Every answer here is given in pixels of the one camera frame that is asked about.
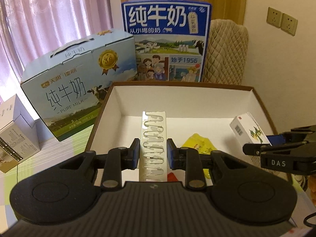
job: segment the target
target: power socket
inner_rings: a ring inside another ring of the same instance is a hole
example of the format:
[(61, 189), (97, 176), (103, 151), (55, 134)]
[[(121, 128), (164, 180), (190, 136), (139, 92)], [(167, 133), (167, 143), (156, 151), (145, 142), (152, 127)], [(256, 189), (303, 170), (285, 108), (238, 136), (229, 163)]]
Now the power socket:
[(269, 7), (268, 15), (267, 15), (267, 23), (274, 25), (276, 27), (280, 27), (281, 21), (282, 21), (282, 12)]
[(281, 29), (294, 36), (297, 28), (297, 23), (297, 19), (284, 13), (281, 22)]

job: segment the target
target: quilted chair cover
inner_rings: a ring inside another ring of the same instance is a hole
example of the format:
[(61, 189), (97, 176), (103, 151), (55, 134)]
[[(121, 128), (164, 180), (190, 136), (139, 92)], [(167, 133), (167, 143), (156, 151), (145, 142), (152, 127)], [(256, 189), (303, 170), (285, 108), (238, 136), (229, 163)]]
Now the quilted chair cover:
[(248, 31), (232, 20), (212, 20), (202, 82), (240, 85), (248, 48)]

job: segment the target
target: ribbed black surface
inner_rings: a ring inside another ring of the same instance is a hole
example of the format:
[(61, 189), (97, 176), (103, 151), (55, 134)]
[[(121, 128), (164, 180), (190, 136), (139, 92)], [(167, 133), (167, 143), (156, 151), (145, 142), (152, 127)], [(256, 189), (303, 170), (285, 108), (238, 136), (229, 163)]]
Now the ribbed black surface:
[(3, 236), (277, 237), (290, 228), (288, 222), (264, 227), (236, 223), (217, 212), (203, 193), (187, 191), (179, 182), (128, 182), (118, 192), (102, 194), (92, 210), (74, 221), (51, 226), (19, 221)]

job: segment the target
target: purple curtain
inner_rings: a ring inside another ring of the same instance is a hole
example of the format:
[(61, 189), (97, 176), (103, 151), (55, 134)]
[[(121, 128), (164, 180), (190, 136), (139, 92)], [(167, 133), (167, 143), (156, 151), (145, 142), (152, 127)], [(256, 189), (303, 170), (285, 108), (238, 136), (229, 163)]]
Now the purple curtain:
[(1, 0), (0, 97), (17, 93), (24, 67), (67, 42), (113, 27), (110, 0)]

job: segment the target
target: yellow package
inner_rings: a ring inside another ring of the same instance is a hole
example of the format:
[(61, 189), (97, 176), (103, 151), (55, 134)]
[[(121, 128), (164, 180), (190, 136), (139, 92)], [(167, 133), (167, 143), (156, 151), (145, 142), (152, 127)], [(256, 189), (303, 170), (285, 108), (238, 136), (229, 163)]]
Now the yellow package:
[[(196, 149), (200, 154), (211, 154), (211, 151), (217, 150), (213, 143), (208, 139), (195, 133), (186, 140), (182, 147), (189, 147)], [(203, 169), (206, 178), (211, 179), (208, 169)]]

